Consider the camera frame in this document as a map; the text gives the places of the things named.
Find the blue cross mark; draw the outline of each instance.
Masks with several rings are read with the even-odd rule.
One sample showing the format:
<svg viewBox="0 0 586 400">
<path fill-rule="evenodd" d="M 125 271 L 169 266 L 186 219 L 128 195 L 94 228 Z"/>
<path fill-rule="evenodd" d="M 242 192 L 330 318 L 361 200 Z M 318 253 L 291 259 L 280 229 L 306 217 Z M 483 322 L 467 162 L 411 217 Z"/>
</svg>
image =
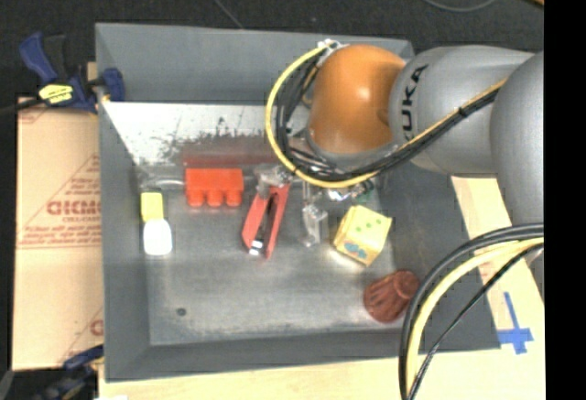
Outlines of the blue cross mark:
<svg viewBox="0 0 586 400">
<path fill-rule="evenodd" d="M 515 309 L 513 308 L 513 301 L 511 295 L 505 291 L 506 306 L 509 309 L 509 314 L 513 320 L 513 328 L 508 330 L 498 330 L 498 340 L 501 344 L 512 343 L 515 348 L 515 354 L 523 354 L 527 352 L 525 343 L 533 341 L 533 335 L 531 335 L 530 329 L 521 329 L 519 327 L 519 321 L 516 318 Z"/>
</svg>

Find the yellow cable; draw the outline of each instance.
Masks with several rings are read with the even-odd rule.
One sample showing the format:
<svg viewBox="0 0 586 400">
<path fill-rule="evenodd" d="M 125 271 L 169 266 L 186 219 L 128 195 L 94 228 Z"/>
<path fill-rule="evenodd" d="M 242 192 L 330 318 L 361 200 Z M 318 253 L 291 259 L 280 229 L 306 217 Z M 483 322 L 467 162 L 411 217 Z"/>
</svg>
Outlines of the yellow cable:
<svg viewBox="0 0 586 400">
<path fill-rule="evenodd" d="M 325 49 L 329 48 L 330 46 L 331 46 L 331 44 L 325 44 L 325 45 L 323 45 L 321 47 L 317 47 L 317 48 L 315 48 L 313 50 L 310 50 L 309 52 L 305 53 L 304 55 L 302 55 L 301 57 L 299 57 L 298 59 L 296 59 L 291 65 L 289 65 L 281 73 L 281 75 L 278 77 L 277 81 L 273 85 L 273 88 L 271 89 L 271 92 L 269 93 L 268 99 L 266 101 L 266 109 L 265 109 L 265 130 L 266 130 L 266 137 L 268 139 L 268 143 L 271 145 L 271 148 L 273 149 L 273 151 L 277 155 L 278 160 L 290 172 L 294 173 L 299 178 L 301 178 L 301 179 L 305 180 L 306 182 L 308 182 L 308 183 L 310 183 L 312 185 L 315 185 L 317 187 L 322 187 L 322 188 L 325 188 L 325 189 L 342 189 L 342 188 L 345 188 L 345 187 L 351 187 L 353 185 L 356 185 L 356 184 L 359 184 L 361 182 L 364 182 L 365 180 L 368 180 L 369 178 L 374 177 L 378 172 L 377 171 L 369 172 L 369 173 L 366 173 L 366 174 L 362 174 L 360 176 L 356 176 L 354 178 L 348 178 L 346 180 L 340 180 L 340 181 L 319 180 L 318 178 L 314 178 L 312 176 L 308 176 L 307 174 L 304 174 L 303 172 L 301 172 L 300 170 L 298 170 L 297 167 L 291 161 L 289 161 L 289 159 L 283 154 L 283 152 L 281 151 L 281 148 L 278 147 L 277 141 L 276 141 L 275 136 L 273 134 L 273 125 L 272 125 L 273 105 L 275 103 L 275 99 L 277 97 L 277 94 L 280 91 L 281 87 L 283 86 L 283 83 L 285 82 L 285 80 L 299 66 L 301 66 L 303 63 L 305 63 L 307 60 L 309 60 L 309 59 L 311 59 L 313 57 L 316 57 L 322 51 L 324 51 Z M 450 120 L 451 118 L 455 117 L 456 115 L 459 115 L 460 114 L 460 109 L 465 109 L 466 107 L 468 107 L 470 104 L 476 102 L 481 97 L 483 97 L 483 96 L 485 96 L 485 95 L 487 95 L 487 94 L 489 94 L 491 92 L 497 91 L 498 89 L 501 88 L 501 86 L 503 84 L 505 84 L 505 82 L 506 82 L 506 78 L 503 79 L 503 80 L 501 80 L 501 81 L 499 81 L 499 82 L 497 82 L 497 83 L 495 83 L 495 84 L 493 84 L 486 91 L 480 92 L 479 94 L 477 94 L 476 96 L 474 96 L 472 99 L 470 99 L 467 103 L 463 104 L 459 109 L 455 109 L 451 114 L 447 114 L 443 118 L 439 119 L 435 124 L 433 124 L 432 126 L 429 126 L 425 130 L 423 130 L 421 133 L 419 133 L 417 136 L 415 136 L 411 140 L 409 140 L 406 143 L 404 143 L 403 145 L 401 145 L 393 154 L 396 154 L 399 151 L 401 151 L 401 150 L 409 147 L 411 144 L 413 144 L 416 141 L 418 141 L 419 138 L 421 138 L 424 135 L 427 135 L 431 130 L 435 129 L 439 124 L 441 124 L 441 123 L 443 123 L 443 122 L 445 122 L 447 120 Z"/>
<path fill-rule="evenodd" d="M 425 301 L 421 304 L 421 310 L 413 323 L 411 338 L 409 340 L 409 344 L 407 345 L 406 358 L 408 392 L 411 390 L 418 373 L 417 355 L 419 344 L 421 343 L 421 338 L 423 336 L 423 329 L 427 324 L 429 315 L 431 315 L 432 310 L 435 308 L 441 297 L 456 281 L 458 281 L 468 272 L 472 271 L 474 268 L 490 262 L 495 258 L 508 257 L 508 260 L 513 258 L 515 255 L 518 255 L 520 252 L 525 251 L 529 247 L 543 242 L 544 238 L 538 237 L 534 239 L 525 239 L 524 241 L 512 241 L 490 245 L 481 254 L 477 254 L 471 259 L 463 262 L 440 280 L 440 282 L 429 293 L 428 297 L 426 297 Z"/>
<path fill-rule="evenodd" d="M 490 93 L 495 92 L 495 91 L 498 91 L 499 89 L 501 89 L 501 87 L 503 86 L 503 84 L 506 83 L 506 80 L 507 79 L 508 78 L 504 78 L 503 80 L 500 80 L 499 82 L 496 82 L 495 84 L 489 86 L 489 88 L 487 90 L 482 91 L 479 94 L 475 95 L 469 101 L 467 101 L 462 106 L 460 106 L 460 108 L 455 109 L 451 114 L 447 114 L 445 117 L 440 118 L 435 124 L 433 124 L 431 126 L 428 126 L 425 130 L 423 130 L 422 132 L 420 132 L 418 135 L 414 136 L 409 141 L 407 141 L 406 143 L 404 143 L 403 145 L 401 145 L 399 148 L 397 148 L 396 151 L 393 154 L 396 154 L 399 151 L 405 149 L 406 147 L 411 146 L 411 144 L 413 144 L 416 141 L 418 141 L 419 138 L 421 138 L 422 136 L 427 135 L 430 131 L 436 129 L 440 124 L 443 124 L 444 122 L 446 122 L 448 120 L 451 120 L 452 118 L 456 117 L 457 115 L 460 115 L 460 110 L 461 109 L 466 109 L 469 105 L 472 105 L 473 103 L 475 103 L 476 101 L 478 101 L 480 98 L 484 97 L 485 95 L 490 94 Z"/>
<path fill-rule="evenodd" d="M 293 172 L 297 177 L 302 178 L 306 182 L 310 183 L 311 185 L 315 185 L 317 187 L 322 187 L 325 189 L 337 189 L 337 188 L 344 188 L 344 187 L 351 187 L 352 185 L 356 185 L 360 182 L 364 182 L 365 180 L 373 177 L 375 172 L 369 174 L 363 174 L 361 176 L 357 176 L 355 178 L 349 178 L 347 180 L 341 180 L 338 182 L 327 182 L 325 180 L 319 180 L 317 178 L 313 178 L 308 176 L 297 169 L 297 167 L 288 160 L 288 158 L 283 154 L 281 149 L 278 147 L 277 141 L 273 134 L 273 125 L 272 125 L 272 115 L 273 115 L 273 104 L 275 103 L 275 99 L 281 86 L 285 82 L 285 80 L 291 75 L 293 71 L 295 71 L 299 66 L 305 63 L 308 59 L 319 55 L 323 50 L 327 49 L 329 45 L 325 45 L 323 47 L 317 47 L 314 50 L 307 52 L 306 54 L 302 55 L 298 59 L 296 59 L 291 65 L 287 67 L 285 71 L 281 73 L 278 77 L 277 82 L 273 85 L 273 89 L 268 95 L 268 99 L 266 100 L 266 109 L 265 109 L 265 130 L 266 130 L 266 138 L 268 139 L 268 143 L 273 148 L 273 151 L 278 157 L 278 160 L 281 161 L 283 166 Z"/>
</svg>

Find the gray tray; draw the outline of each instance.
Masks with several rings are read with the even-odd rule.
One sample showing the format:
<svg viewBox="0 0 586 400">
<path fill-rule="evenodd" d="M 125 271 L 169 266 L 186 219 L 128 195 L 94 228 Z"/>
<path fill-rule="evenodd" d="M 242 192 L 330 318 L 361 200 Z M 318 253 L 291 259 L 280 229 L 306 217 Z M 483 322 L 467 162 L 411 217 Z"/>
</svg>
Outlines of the gray tray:
<svg viewBox="0 0 586 400">
<path fill-rule="evenodd" d="M 168 82 L 164 92 L 161 87 L 159 94 L 146 89 L 146 99 L 141 99 L 140 82 L 156 77 L 157 51 L 160 66 L 166 65 L 163 54 L 168 50 L 158 43 L 161 31 L 172 32 L 174 36 L 165 40 L 179 39 L 183 51 L 190 43 L 198 50 L 227 44 L 258 54 L 260 48 L 270 47 L 267 39 L 278 38 L 282 44 L 271 50 L 277 55 L 265 53 L 258 60 L 270 65 L 275 75 L 282 70 L 280 61 L 267 60 L 278 59 L 281 46 L 305 45 L 299 55 L 323 36 L 112 26 L 96 28 L 98 60 L 107 59 L 102 66 L 112 66 L 113 54 L 124 53 L 121 63 L 115 64 L 125 67 L 125 78 L 136 84 L 129 83 L 132 102 L 108 103 L 100 111 L 106 379 L 396 356 L 402 320 L 385 325 L 370 319 L 362 306 L 362 292 L 374 278 L 396 268 L 409 268 L 423 277 L 449 250 L 467 240 L 449 179 L 412 165 L 381 178 L 368 204 L 392 216 L 394 225 L 384 252 L 368 268 L 327 244 L 300 243 L 300 185 L 294 184 L 277 249 L 268 261 L 255 258 L 246 253 L 239 235 L 254 194 L 254 164 L 242 164 L 246 187 L 243 205 L 236 209 L 192 209 L 180 182 L 184 163 L 198 157 L 198 151 L 200 156 L 212 151 L 215 157 L 240 160 L 251 142 L 263 143 L 262 101 L 272 77 L 258 92 L 252 87 L 247 94 L 240 92 L 238 103 L 228 103 L 228 92 L 216 95 L 221 97 L 216 102 L 186 103 L 186 81 L 181 77 Z M 145 52 L 136 48 L 147 40 L 151 47 L 145 63 L 139 56 Z M 120 50 L 122 41 L 124 50 Z M 377 43 L 410 49 L 400 41 L 378 39 Z M 198 70 L 222 72 L 225 60 L 203 58 L 208 62 Z M 266 66 L 256 68 L 251 71 L 259 80 L 266 76 Z M 235 73 L 225 72 L 215 83 L 234 90 Z M 206 73 L 202 78 L 212 79 Z M 222 92 L 218 86 L 206 85 L 209 97 Z M 175 103 L 157 102 L 168 100 Z M 302 115 L 294 119 L 298 125 L 303 121 Z M 174 232 L 174 250 L 163 258 L 148 257 L 141 248 L 139 191 L 153 183 L 165 192 Z M 332 229 L 345 206 L 332 205 Z M 479 285 L 479 277 L 471 275 L 439 304 L 427 328 L 429 344 Z M 479 305 L 443 346 L 450 350 L 497 347 L 487 305 Z"/>
</svg>

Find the yellow cube with green dots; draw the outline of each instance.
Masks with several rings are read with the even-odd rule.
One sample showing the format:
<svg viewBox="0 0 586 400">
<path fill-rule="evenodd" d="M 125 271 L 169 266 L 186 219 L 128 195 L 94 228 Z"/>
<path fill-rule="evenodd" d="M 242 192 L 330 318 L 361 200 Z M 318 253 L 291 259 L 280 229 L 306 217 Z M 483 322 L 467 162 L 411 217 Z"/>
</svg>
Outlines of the yellow cube with green dots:
<svg viewBox="0 0 586 400">
<path fill-rule="evenodd" d="M 385 247 L 392 218 L 362 205 L 352 206 L 342 218 L 333 245 L 342 254 L 370 265 Z"/>
</svg>

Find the yellow block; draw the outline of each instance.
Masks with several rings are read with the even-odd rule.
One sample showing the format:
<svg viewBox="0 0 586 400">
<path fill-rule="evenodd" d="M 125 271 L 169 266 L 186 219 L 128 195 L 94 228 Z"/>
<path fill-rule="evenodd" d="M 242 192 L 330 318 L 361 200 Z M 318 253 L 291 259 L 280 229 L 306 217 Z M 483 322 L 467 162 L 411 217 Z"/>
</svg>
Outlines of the yellow block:
<svg viewBox="0 0 586 400">
<path fill-rule="evenodd" d="M 392 222 L 392 218 L 364 206 L 352 206 L 344 215 L 333 244 L 338 252 L 368 266 L 385 247 Z"/>
<path fill-rule="evenodd" d="M 158 191 L 144 191 L 140 194 L 140 215 L 144 222 L 165 219 L 163 194 Z"/>
</svg>

